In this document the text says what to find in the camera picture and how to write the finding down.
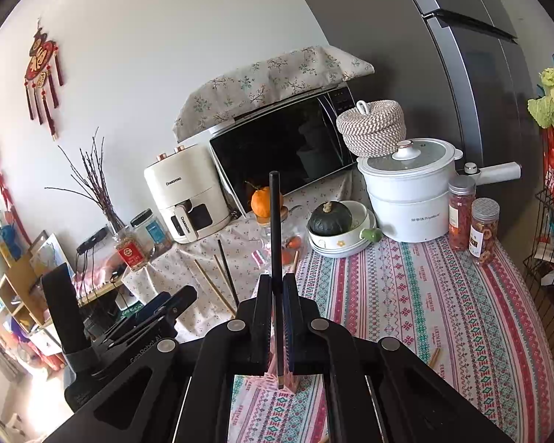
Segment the pink perforated utensil basket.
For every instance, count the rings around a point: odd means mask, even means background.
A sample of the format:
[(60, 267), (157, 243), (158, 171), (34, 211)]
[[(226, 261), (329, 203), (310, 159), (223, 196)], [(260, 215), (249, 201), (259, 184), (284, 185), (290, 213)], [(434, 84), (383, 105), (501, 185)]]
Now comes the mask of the pink perforated utensil basket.
[(276, 339), (271, 334), (269, 347), (269, 366), (262, 376), (246, 376), (248, 381), (259, 384), (263, 389), (272, 391), (285, 391), (287, 394), (295, 395), (301, 378), (289, 370), (284, 369), (283, 377), (278, 376)]

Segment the black chopstick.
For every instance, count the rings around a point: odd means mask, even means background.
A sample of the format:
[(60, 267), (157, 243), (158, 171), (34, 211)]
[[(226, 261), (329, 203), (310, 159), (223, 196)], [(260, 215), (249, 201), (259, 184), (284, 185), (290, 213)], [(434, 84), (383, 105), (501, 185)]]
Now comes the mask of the black chopstick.
[(280, 175), (278, 171), (269, 173), (270, 190), (270, 229), (271, 229), (271, 287), (274, 299), (274, 334), (277, 357), (278, 388), (284, 387), (284, 335), (282, 308), (282, 248), (281, 248), (281, 198)]
[(229, 265), (228, 265), (228, 261), (227, 261), (227, 258), (226, 258), (226, 254), (225, 254), (221, 239), (217, 240), (217, 244), (218, 244), (218, 248), (219, 248), (219, 252), (220, 252), (220, 256), (221, 256), (222, 269), (224, 271), (225, 280), (227, 282), (226, 284), (228, 285), (228, 287), (230, 289), (230, 292), (231, 292), (231, 295), (232, 295), (232, 298), (234, 300), (234, 303), (235, 303), (236, 307), (238, 308), (239, 305), (240, 305), (240, 300), (239, 300), (239, 297), (238, 297), (238, 294), (237, 294), (237, 291), (236, 291), (236, 288), (235, 288), (235, 285), (234, 285), (234, 282), (233, 282), (233, 279), (232, 279), (232, 275), (231, 275), (231, 272), (230, 272), (230, 268), (229, 268)]

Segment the wooden chopstick in basket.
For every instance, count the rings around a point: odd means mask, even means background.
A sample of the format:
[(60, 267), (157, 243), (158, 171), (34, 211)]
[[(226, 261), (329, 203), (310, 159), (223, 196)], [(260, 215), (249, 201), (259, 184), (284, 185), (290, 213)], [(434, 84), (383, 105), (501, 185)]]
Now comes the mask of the wooden chopstick in basket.
[(228, 280), (228, 277), (227, 277), (227, 273), (225, 272), (225, 269), (222, 265), (222, 263), (220, 262), (218, 256), (216, 254), (213, 255), (214, 257), (214, 260), (215, 260), (215, 263), (216, 263), (216, 267), (224, 281), (224, 283), (229, 287), (229, 280)]
[(226, 309), (229, 311), (229, 313), (231, 314), (231, 316), (233, 318), (236, 317), (237, 313), (236, 313), (236, 310), (232, 307), (232, 305), (228, 302), (228, 300), (224, 297), (224, 295), (222, 294), (222, 292), (219, 290), (219, 288), (215, 285), (215, 283), (212, 281), (212, 279), (209, 277), (209, 275), (207, 274), (207, 272), (204, 270), (204, 268), (202, 267), (202, 265), (199, 263), (199, 261), (195, 260), (194, 261), (195, 263), (195, 266), (198, 268), (199, 272), (201, 273), (201, 275), (203, 276), (203, 278), (205, 279), (205, 281), (207, 282), (207, 284), (209, 285), (209, 287), (212, 289), (212, 291), (216, 294), (217, 298), (222, 302), (222, 304), (226, 307)]

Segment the white floral cloth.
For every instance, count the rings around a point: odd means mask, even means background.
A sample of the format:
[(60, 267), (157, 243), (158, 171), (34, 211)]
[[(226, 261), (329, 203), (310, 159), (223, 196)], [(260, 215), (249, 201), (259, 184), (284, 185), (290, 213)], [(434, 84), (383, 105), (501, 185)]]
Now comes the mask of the white floral cloth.
[[(306, 221), (318, 204), (328, 200), (368, 202), (365, 184), (356, 168), (343, 170), (284, 197), (286, 207), (301, 205)], [(208, 330), (232, 318), (229, 311), (209, 287), (194, 261), (207, 272), (224, 297), (234, 303), (214, 260), (221, 261), (217, 240), (221, 239), (232, 279), (240, 300), (252, 297), (259, 276), (270, 268), (260, 267), (253, 253), (261, 249), (260, 225), (252, 214), (232, 221), (219, 232), (195, 243), (174, 244), (170, 250), (138, 271), (128, 271), (122, 281), (125, 287), (147, 304), (161, 292), (175, 294), (185, 285), (197, 291), (197, 300), (175, 323), (176, 339), (188, 342), (205, 336)]]

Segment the clear glass jar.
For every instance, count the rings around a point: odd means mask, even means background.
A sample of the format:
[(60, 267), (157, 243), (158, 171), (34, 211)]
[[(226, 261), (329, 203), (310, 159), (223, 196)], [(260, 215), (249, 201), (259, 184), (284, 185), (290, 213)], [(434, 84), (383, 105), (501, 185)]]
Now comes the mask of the clear glass jar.
[[(271, 226), (270, 219), (261, 219), (260, 225), (260, 241), (261, 249), (257, 252), (260, 267), (271, 267)], [(283, 248), (289, 249), (294, 254), (295, 258), (300, 258), (304, 250), (306, 233), (306, 211), (301, 205), (294, 205), (292, 207), (282, 207), (281, 211), (281, 251)], [(287, 242), (290, 238), (299, 236), (302, 239), (302, 245), (299, 249), (294, 250), (287, 247)], [(282, 267), (284, 270), (288, 270), (292, 265)]]

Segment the red label glass vase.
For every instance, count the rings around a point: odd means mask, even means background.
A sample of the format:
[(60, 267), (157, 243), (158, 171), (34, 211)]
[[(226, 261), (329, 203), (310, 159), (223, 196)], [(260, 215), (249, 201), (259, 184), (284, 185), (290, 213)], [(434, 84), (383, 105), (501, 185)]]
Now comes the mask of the red label glass vase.
[(150, 262), (150, 254), (130, 226), (125, 226), (113, 235), (115, 248), (123, 262), (133, 272), (140, 270)]

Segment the wooden chopstick on table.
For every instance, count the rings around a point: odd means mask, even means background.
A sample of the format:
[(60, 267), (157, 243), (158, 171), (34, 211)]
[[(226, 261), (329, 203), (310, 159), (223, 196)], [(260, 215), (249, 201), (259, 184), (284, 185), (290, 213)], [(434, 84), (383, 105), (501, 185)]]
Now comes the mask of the wooden chopstick on table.
[(438, 362), (438, 359), (440, 357), (440, 354), (441, 354), (441, 348), (440, 347), (437, 347), (434, 351), (433, 351), (433, 354), (432, 356), (430, 357), (429, 359), (429, 367), (431, 369), (434, 369), (436, 367), (436, 364)]

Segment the orange mandarin fruit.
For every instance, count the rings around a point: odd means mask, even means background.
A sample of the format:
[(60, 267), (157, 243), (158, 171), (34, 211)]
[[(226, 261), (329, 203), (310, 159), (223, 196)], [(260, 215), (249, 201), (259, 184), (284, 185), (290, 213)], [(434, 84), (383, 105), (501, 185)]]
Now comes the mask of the orange mandarin fruit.
[(271, 216), (271, 192), (270, 187), (265, 186), (254, 191), (251, 197), (251, 209), (254, 215), (261, 219)]

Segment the white air fryer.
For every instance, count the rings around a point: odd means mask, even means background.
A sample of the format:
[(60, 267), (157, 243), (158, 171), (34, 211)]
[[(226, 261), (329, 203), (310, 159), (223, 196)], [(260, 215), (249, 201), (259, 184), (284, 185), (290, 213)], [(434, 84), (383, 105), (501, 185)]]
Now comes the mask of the white air fryer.
[(222, 230), (231, 220), (208, 148), (195, 144), (161, 157), (144, 178), (173, 239), (189, 244)]

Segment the white electric cooking pot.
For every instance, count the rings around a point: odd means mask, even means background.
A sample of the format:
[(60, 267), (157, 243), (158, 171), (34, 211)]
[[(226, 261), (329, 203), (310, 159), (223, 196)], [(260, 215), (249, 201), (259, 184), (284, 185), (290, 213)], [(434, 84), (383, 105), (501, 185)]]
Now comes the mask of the white electric cooking pot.
[(435, 138), (414, 138), (397, 144), (394, 153), (360, 157), (378, 228), (402, 243), (422, 243), (449, 231), (449, 180), (463, 152)]

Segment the dried twig bouquet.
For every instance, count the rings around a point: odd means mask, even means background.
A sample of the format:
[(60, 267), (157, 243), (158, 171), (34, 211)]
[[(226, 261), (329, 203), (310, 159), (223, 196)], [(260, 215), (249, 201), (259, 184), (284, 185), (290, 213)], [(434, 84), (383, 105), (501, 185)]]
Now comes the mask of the dried twig bouquet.
[(66, 161), (70, 166), (70, 177), (80, 189), (73, 190), (69, 188), (47, 186), (46, 190), (61, 191), (73, 193), (82, 196), (95, 203), (105, 216), (114, 234), (121, 232), (125, 228), (125, 223), (117, 214), (107, 184), (104, 162), (105, 162), (105, 138), (98, 137), (99, 130), (96, 129), (88, 150), (79, 149), (82, 164), (77, 166), (72, 158), (67, 154), (64, 148), (59, 145)]

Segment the red dried fruit jar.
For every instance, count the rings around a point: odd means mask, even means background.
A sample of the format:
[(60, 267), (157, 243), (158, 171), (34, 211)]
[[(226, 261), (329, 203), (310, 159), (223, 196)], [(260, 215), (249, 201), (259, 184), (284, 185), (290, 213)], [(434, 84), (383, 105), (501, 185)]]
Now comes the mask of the red dried fruit jar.
[(476, 194), (472, 177), (453, 176), (448, 182), (449, 246), (455, 251), (466, 251), (469, 246), (471, 205)]

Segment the floral microwave cover cloth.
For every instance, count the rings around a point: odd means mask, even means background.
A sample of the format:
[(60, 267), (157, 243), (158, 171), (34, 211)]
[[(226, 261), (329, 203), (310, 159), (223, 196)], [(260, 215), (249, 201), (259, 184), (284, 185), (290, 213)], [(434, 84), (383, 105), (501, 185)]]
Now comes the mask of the floral microwave cover cloth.
[(309, 46), (217, 76), (192, 92), (174, 124), (181, 142), (204, 130), (308, 91), (374, 72), (333, 46)]

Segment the red chinese knot decoration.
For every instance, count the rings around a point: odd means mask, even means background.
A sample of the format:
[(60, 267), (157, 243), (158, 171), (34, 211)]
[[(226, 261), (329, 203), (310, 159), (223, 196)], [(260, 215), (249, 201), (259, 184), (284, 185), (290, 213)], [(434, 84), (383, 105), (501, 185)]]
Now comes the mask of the red chinese knot decoration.
[(39, 125), (46, 125), (54, 141), (59, 138), (54, 112), (60, 107), (58, 89), (64, 84), (60, 64), (60, 47), (42, 29), (41, 20), (33, 43), (28, 49), (28, 65), (25, 68), (24, 87), (28, 117)]

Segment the grey refrigerator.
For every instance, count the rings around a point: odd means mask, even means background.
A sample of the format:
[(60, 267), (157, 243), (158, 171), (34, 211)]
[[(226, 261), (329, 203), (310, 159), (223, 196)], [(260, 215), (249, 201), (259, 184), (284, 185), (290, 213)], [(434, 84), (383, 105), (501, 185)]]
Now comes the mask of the grey refrigerator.
[(499, 234), (522, 222), (540, 179), (540, 135), (526, 59), (500, 0), (305, 0), (328, 42), (371, 63), (351, 92), (400, 104), (411, 137), (446, 140), (479, 166), (516, 162), (488, 185)]

